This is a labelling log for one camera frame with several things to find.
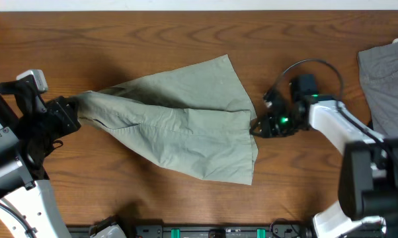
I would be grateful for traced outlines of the khaki green shorts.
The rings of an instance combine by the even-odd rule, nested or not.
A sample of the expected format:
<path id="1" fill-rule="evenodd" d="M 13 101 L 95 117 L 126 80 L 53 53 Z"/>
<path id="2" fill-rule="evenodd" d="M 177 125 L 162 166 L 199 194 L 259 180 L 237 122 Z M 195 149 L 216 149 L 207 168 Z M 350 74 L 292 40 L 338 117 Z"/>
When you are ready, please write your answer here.
<path id="1" fill-rule="evenodd" d="M 257 117 L 228 56 L 86 91 L 78 119 L 164 169 L 250 185 Z"/>

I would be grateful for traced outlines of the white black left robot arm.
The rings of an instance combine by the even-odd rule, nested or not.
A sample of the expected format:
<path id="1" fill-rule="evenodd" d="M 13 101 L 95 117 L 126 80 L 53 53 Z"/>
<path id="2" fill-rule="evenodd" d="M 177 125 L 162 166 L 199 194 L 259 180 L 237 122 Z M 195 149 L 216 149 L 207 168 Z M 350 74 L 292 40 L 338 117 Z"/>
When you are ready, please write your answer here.
<path id="1" fill-rule="evenodd" d="M 77 103 L 45 102 L 43 72 L 30 69 L 0 83 L 0 220 L 13 237 L 70 237 L 43 166 L 45 158 L 76 132 Z"/>

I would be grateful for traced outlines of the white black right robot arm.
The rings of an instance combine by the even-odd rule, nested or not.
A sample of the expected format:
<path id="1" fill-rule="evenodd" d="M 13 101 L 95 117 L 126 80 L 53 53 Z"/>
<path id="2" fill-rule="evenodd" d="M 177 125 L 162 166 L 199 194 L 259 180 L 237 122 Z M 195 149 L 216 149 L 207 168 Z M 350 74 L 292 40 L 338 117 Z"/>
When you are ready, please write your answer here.
<path id="1" fill-rule="evenodd" d="M 321 94 L 313 75 L 290 81 L 293 102 L 273 85 L 264 94 L 268 112 L 251 128 L 260 138 L 300 130 L 321 132 L 342 155 L 338 200 L 290 237 L 398 237 L 398 138 L 387 138 L 355 118 L 333 95 Z"/>

